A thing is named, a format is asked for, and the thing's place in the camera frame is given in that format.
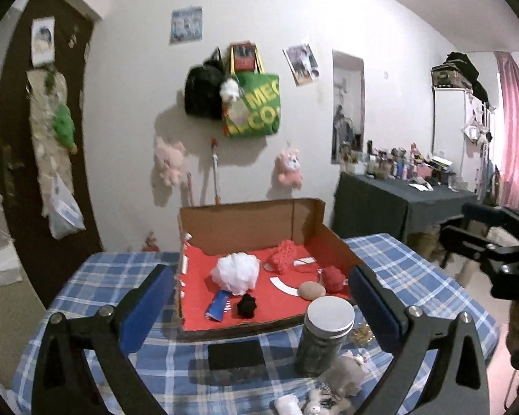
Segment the blue gripper pad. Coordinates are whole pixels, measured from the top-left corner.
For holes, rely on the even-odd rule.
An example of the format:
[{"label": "blue gripper pad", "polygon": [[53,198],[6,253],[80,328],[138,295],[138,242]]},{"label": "blue gripper pad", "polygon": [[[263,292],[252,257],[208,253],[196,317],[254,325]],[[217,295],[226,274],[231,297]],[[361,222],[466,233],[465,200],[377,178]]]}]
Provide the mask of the blue gripper pad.
[{"label": "blue gripper pad", "polygon": [[126,356],[140,349],[158,315],[175,290],[173,272],[159,264],[137,289],[119,302],[119,348]]},{"label": "blue gripper pad", "polygon": [[358,265],[350,272],[348,287],[381,349],[390,354],[399,351],[408,328],[402,302],[377,281],[367,265]]}]

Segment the table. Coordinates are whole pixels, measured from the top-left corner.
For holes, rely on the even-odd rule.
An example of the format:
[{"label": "table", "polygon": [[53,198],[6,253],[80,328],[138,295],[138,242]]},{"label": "table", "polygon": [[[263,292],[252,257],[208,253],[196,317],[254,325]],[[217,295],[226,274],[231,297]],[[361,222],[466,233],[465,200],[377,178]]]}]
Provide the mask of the table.
[{"label": "table", "polygon": [[[405,245],[387,234],[346,240],[350,248],[371,267],[385,287],[391,288],[405,305],[415,304],[429,315],[455,318],[464,310],[476,323],[484,357],[490,360],[498,343],[496,321],[484,311],[454,280],[431,265]],[[68,318],[93,315],[103,304],[116,304],[133,287],[144,281],[157,263],[172,267],[177,253],[101,253],[91,256],[55,298],[47,315],[21,357],[12,382],[24,414],[30,414],[31,387],[40,341],[50,315],[62,311]],[[362,315],[356,308],[356,320]],[[154,324],[143,347],[129,359],[146,386],[170,415],[184,414],[259,414],[275,413],[275,398],[294,393],[305,402],[308,389],[315,381],[300,378],[294,371],[294,354],[300,339],[301,326],[254,336],[258,338],[269,380],[248,382],[230,387],[217,387],[208,371],[208,343],[177,340],[177,322],[172,302]],[[352,398],[357,408],[366,399],[391,362],[376,343],[356,349],[347,340],[341,353],[352,350],[366,359],[367,377],[360,394]],[[426,381],[435,352],[429,352],[421,372],[399,413],[413,409]],[[89,352],[90,368],[108,409],[121,413],[119,405],[96,360]]]},{"label": "table", "polygon": [[460,215],[466,202],[476,202],[476,195],[447,186],[421,192],[407,181],[341,173],[331,229],[342,238],[384,232],[406,243],[408,234]]}]

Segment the pink curtain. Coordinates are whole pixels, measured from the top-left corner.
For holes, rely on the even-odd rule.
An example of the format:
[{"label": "pink curtain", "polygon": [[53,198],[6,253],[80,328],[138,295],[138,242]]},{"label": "pink curtain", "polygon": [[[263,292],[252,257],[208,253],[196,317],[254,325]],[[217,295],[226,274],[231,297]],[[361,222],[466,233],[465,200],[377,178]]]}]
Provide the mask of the pink curtain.
[{"label": "pink curtain", "polygon": [[509,53],[496,52],[504,98],[504,156],[500,203],[519,209],[519,68]]}]

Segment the brown door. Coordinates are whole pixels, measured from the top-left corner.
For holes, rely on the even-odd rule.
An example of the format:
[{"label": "brown door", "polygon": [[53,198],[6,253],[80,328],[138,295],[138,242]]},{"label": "brown door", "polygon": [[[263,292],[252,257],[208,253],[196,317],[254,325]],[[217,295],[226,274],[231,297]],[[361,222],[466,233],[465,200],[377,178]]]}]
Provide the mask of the brown door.
[{"label": "brown door", "polygon": [[[55,240],[41,216],[42,198],[29,124],[26,72],[31,64],[33,19],[55,18],[55,66],[67,81],[67,105],[75,123],[71,155],[74,195],[86,231]],[[85,48],[93,24],[64,0],[29,0],[4,61],[0,79],[0,193],[15,249],[37,295],[48,307],[69,277],[93,253],[102,251],[87,186],[82,142],[81,91]],[[72,36],[76,43],[70,43]]]}]

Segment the green tote bag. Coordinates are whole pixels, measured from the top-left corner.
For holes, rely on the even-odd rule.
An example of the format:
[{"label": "green tote bag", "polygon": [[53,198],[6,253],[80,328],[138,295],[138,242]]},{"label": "green tote bag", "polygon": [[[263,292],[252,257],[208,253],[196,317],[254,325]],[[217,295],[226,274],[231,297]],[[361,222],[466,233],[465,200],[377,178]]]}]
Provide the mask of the green tote bag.
[{"label": "green tote bag", "polygon": [[267,74],[256,48],[257,72],[235,73],[235,54],[231,56],[231,76],[241,90],[241,98],[223,107],[227,137],[259,137],[276,134],[281,123],[281,95],[278,74]]}]

